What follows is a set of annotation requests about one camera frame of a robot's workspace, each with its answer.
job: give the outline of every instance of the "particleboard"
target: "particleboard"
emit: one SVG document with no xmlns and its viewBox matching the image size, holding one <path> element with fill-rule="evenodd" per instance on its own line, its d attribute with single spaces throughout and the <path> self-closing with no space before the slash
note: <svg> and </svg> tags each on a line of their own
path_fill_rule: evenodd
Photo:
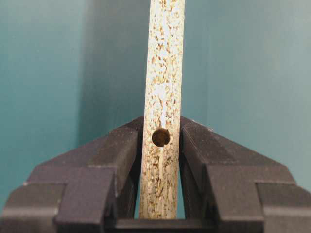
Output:
<svg viewBox="0 0 311 233">
<path fill-rule="evenodd" d="M 184 11 L 185 0 L 151 0 L 140 218 L 176 218 Z M 152 141 L 161 128 L 164 147 Z"/>
</svg>

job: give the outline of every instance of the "drilled hole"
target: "drilled hole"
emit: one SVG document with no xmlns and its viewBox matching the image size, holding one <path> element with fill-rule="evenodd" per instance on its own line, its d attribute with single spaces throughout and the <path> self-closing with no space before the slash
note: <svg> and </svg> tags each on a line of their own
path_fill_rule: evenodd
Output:
<svg viewBox="0 0 311 233">
<path fill-rule="evenodd" d="M 152 141 L 157 147 L 164 147 L 170 142 L 170 133 L 167 129 L 157 129 L 152 134 Z"/>
</svg>

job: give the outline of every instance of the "teal background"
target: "teal background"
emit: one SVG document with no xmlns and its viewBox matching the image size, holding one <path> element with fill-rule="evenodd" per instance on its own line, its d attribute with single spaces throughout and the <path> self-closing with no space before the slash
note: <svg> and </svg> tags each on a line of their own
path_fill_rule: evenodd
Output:
<svg viewBox="0 0 311 233">
<path fill-rule="evenodd" d="M 311 191 L 310 12 L 186 0 L 182 115 Z M 38 163 L 143 115 L 148 18 L 147 0 L 0 1 L 0 209 Z"/>
</svg>

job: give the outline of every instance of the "teal wall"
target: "teal wall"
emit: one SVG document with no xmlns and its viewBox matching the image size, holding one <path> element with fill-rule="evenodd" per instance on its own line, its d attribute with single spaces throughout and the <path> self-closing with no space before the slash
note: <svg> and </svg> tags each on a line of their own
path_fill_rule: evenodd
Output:
<svg viewBox="0 0 311 233">
<path fill-rule="evenodd" d="M 311 190 L 311 1 L 186 0 L 182 114 Z M 0 1 L 0 209 L 40 162 L 143 115 L 149 1 Z"/>
</svg>

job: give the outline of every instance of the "black plastic jaw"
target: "black plastic jaw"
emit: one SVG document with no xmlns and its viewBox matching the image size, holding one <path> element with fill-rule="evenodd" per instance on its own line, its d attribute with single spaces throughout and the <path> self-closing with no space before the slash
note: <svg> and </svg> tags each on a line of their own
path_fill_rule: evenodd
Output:
<svg viewBox="0 0 311 233">
<path fill-rule="evenodd" d="M 181 118 L 186 219 L 133 219 L 143 118 L 37 166 L 12 192 L 1 233 L 311 232 L 311 195 L 288 169 Z"/>
</svg>

